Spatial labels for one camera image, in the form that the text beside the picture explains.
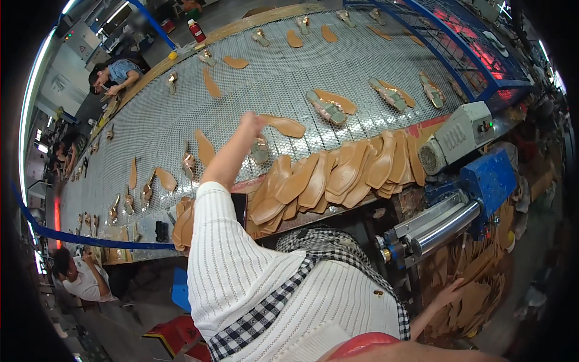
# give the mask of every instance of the red bottle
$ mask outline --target red bottle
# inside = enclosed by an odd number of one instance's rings
[[[189,31],[191,32],[191,34],[193,34],[195,40],[197,40],[197,43],[202,43],[207,38],[205,34],[203,34],[203,30],[201,30],[201,27],[197,22],[195,22],[195,20],[191,19],[187,21],[187,24],[189,24]]]

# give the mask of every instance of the white knit sweater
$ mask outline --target white knit sweater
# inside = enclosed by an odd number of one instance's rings
[[[227,190],[216,182],[201,185],[187,284],[191,317],[203,338],[209,340],[255,307],[297,271],[304,256],[305,251],[280,253],[255,244],[236,221]],[[375,294],[376,290],[381,288],[353,266],[320,261],[276,321],[226,360],[285,361],[301,349],[300,359],[315,361],[345,340],[336,333],[318,333],[315,343],[304,341],[328,325],[330,330],[341,328],[343,336],[378,331],[399,338],[396,301],[386,292]],[[282,354],[290,347],[291,353]]]

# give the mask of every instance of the hand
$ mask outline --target hand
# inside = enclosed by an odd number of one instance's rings
[[[88,264],[88,266],[93,266],[94,265],[94,261],[93,261],[93,253],[91,251],[83,251],[82,252],[82,259],[84,260],[85,263]]]
[[[107,91],[107,94],[110,96],[116,96],[116,94],[118,92],[120,92],[120,90],[123,89],[122,85],[116,85],[116,86],[112,86],[109,88],[109,90]]]
[[[252,138],[259,137],[264,126],[265,119],[256,115],[255,112],[245,112],[239,120],[239,128],[249,132]]]
[[[433,305],[436,307],[437,310],[441,309],[448,303],[457,300],[458,298],[460,298],[461,295],[463,295],[462,288],[459,290],[455,290],[463,281],[464,278],[459,278],[455,280],[452,284],[447,285],[440,293],[438,293],[436,298],[434,298],[433,300]]]

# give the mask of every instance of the stack of insoles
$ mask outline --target stack of insoles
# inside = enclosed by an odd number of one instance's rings
[[[298,211],[322,214],[329,204],[350,209],[372,189],[390,198],[405,184],[423,186],[425,173],[416,141],[403,130],[384,131],[293,163],[290,156],[281,155],[253,195],[249,216],[263,233],[273,233]]]

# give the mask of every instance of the woman in blue shirt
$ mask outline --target woman in blue shirt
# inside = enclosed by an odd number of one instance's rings
[[[109,80],[116,82],[117,85],[112,86],[107,91],[107,94],[115,96],[121,89],[136,82],[141,75],[142,71],[136,64],[121,59],[108,65],[105,63],[96,64],[89,74],[89,83],[92,87],[98,88]]]

